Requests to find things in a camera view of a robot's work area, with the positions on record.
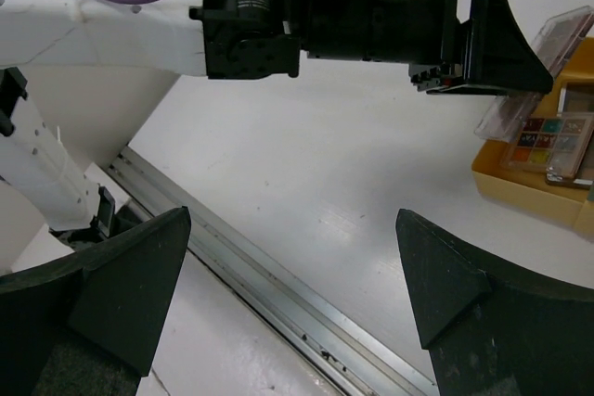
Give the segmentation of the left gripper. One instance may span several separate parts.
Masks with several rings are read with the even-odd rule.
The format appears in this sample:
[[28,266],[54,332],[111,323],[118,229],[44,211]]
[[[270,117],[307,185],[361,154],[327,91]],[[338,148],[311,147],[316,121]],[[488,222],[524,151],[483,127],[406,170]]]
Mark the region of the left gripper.
[[[299,56],[402,63],[421,77],[450,73],[461,53],[458,0],[278,0],[278,67]],[[471,0],[463,24],[461,95],[548,93],[549,70],[523,36],[508,0]]]

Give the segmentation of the colourful square eyeshadow palette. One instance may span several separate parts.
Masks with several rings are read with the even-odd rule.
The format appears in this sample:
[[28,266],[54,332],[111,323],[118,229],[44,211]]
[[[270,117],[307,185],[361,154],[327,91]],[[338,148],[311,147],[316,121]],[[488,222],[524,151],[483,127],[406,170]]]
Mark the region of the colourful square eyeshadow palette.
[[556,116],[532,116],[504,152],[504,169],[547,173],[554,148],[562,131],[562,119]]

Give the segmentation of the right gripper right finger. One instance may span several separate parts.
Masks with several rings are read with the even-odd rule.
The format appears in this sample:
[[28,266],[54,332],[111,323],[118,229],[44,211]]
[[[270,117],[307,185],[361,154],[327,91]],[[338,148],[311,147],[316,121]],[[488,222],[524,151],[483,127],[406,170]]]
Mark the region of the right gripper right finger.
[[504,260],[414,211],[395,221],[442,395],[590,395],[593,291]]

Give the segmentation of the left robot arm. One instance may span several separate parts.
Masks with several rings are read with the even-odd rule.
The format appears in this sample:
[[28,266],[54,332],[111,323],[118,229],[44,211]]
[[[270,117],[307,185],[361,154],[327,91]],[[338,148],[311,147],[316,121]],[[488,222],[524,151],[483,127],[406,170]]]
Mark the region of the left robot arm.
[[300,57],[401,63],[431,95],[549,92],[508,0],[1,0],[1,178],[72,249],[120,234],[106,187],[49,133],[28,65],[137,67],[212,80],[299,74]]

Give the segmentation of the nude eyeshadow palette vertical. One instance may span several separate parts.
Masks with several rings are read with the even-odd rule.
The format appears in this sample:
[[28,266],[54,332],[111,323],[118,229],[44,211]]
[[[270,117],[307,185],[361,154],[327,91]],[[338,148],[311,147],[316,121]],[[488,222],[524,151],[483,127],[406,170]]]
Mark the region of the nude eyeshadow palette vertical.
[[531,44],[517,26],[490,37],[488,69],[500,87],[474,133],[511,141],[592,28],[593,7],[581,6],[549,18]]

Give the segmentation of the brown eyeshadow palette horizontal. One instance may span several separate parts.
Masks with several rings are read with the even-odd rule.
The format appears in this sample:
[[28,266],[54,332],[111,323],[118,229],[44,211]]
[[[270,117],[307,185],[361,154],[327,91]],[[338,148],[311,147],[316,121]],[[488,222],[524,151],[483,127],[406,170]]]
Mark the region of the brown eyeshadow palette horizontal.
[[562,131],[546,173],[548,185],[590,189],[593,186],[593,82],[562,85],[558,103]]

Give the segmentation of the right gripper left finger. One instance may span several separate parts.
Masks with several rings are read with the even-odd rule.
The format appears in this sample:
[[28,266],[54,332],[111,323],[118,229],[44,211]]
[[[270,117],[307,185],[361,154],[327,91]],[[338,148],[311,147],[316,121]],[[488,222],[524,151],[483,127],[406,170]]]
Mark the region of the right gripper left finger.
[[1,278],[4,395],[134,395],[184,261],[189,211]]

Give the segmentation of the yellow bottom drawer unit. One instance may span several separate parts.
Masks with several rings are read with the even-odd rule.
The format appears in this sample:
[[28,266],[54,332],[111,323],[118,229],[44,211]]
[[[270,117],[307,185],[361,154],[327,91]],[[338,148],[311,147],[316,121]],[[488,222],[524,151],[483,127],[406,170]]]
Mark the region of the yellow bottom drawer unit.
[[[558,76],[553,90],[541,99],[535,115],[556,114],[562,85],[567,82],[593,81],[593,39],[586,38],[576,49]],[[545,176],[536,172],[507,170],[500,166],[508,148],[505,142],[487,140],[471,165],[472,175],[481,195],[517,211],[542,217],[575,234],[593,239],[593,202],[584,189],[547,185]]]

